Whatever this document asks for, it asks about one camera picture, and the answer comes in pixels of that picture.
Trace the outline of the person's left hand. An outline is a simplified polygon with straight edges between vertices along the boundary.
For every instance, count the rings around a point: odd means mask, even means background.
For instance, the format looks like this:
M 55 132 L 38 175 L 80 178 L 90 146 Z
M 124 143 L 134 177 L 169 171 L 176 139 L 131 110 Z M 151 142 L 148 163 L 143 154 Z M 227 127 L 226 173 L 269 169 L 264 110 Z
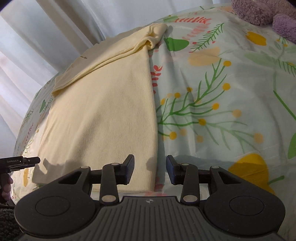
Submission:
M 9 174 L 1 174 L 1 204 L 5 204 L 11 199 L 12 184 L 13 179 Z

